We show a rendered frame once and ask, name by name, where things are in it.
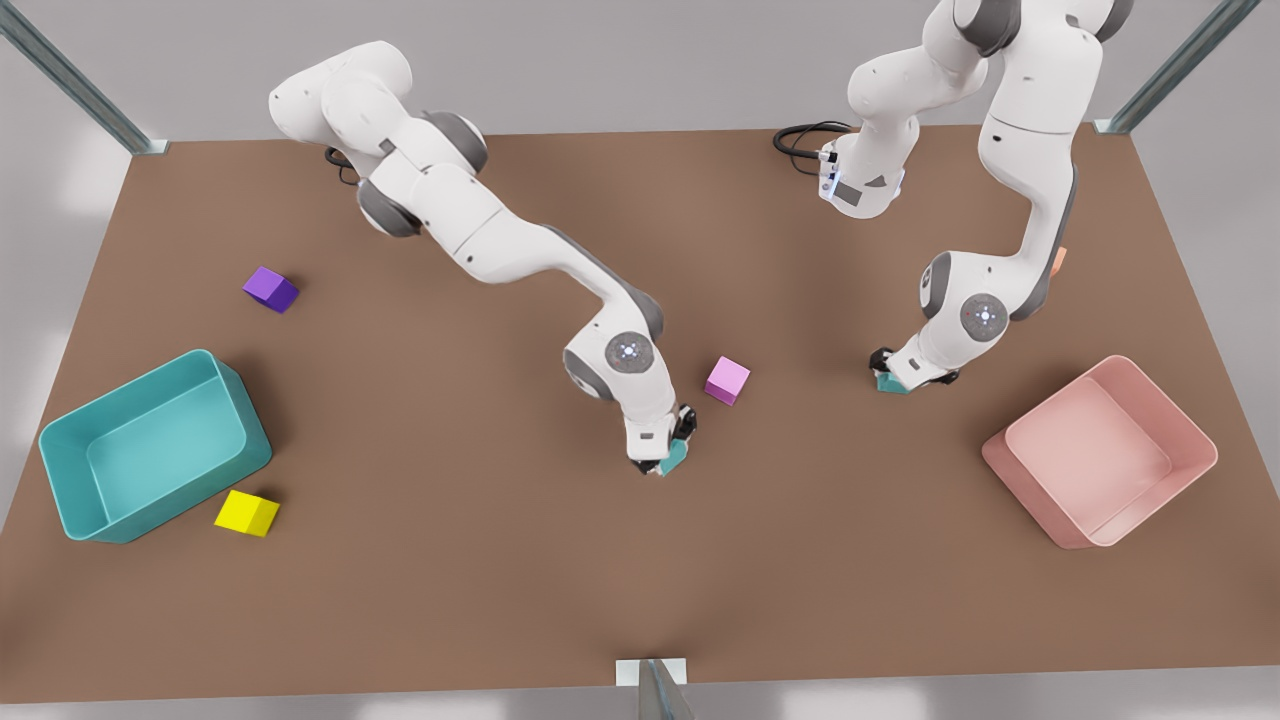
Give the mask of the pink cube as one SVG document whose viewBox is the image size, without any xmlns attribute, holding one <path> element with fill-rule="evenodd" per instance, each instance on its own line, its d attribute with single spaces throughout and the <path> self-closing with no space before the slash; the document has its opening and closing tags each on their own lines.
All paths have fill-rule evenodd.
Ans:
<svg viewBox="0 0 1280 720">
<path fill-rule="evenodd" d="M 722 404 L 733 406 L 750 374 L 751 372 L 746 366 L 730 357 L 719 356 L 705 380 L 704 391 Z"/>
</svg>

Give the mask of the pink plastic bin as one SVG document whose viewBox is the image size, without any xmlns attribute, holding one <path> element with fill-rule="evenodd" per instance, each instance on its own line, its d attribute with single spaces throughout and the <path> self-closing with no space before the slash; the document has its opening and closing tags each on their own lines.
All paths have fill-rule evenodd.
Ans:
<svg viewBox="0 0 1280 720">
<path fill-rule="evenodd" d="M 1062 550 L 1116 544 L 1219 460 L 1213 441 L 1119 355 L 1002 428 L 980 452 Z"/>
</svg>

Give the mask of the purple cube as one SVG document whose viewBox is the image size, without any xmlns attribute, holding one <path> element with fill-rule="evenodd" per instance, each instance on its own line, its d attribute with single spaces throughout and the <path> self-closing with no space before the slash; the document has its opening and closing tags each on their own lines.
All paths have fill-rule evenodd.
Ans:
<svg viewBox="0 0 1280 720">
<path fill-rule="evenodd" d="M 287 277 L 268 266 L 259 266 L 242 290 L 274 313 L 287 311 L 300 296 L 300 290 Z"/>
</svg>

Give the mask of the yellow cube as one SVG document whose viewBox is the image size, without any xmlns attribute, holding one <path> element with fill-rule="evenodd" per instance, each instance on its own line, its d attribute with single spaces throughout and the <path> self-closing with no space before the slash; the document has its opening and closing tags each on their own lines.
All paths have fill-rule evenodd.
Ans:
<svg viewBox="0 0 1280 720">
<path fill-rule="evenodd" d="M 280 509 L 278 502 L 230 489 L 214 524 L 253 537 L 265 537 Z"/>
</svg>

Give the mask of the teal plastic bin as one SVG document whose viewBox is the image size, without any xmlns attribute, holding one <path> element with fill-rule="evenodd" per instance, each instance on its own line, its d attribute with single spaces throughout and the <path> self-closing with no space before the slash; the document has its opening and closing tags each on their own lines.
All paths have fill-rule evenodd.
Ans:
<svg viewBox="0 0 1280 720">
<path fill-rule="evenodd" d="M 205 348 L 50 421 L 38 451 L 64 534 L 132 542 L 265 468 L 241 375 Z"/>
</svg>

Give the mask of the silver frame post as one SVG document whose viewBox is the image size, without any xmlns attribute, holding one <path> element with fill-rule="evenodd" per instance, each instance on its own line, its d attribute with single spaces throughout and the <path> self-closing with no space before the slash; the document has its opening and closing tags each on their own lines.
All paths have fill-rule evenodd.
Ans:
<svg viewBox="0 0 1280 720">
<path fill-rule="evenodd" d="M 1094 132 L 1130 135 L 1262 1 L 1221 0 L 1119 110 L 1092 122 Z"/>
<path fill-rule="evenodd" d="M 614 684 L 637 689 L 637 720 L 696 720 L 684 697 L 686 659 L 626 659 L 614 662 Z"/>
<path fill-rule="evenodd" d="M 150 137 L 132 122 L 12 0 L 0 0 L 0 36 L 131 155 L 156 156 L 168 151 L 168 141 Z"/>
</svg>

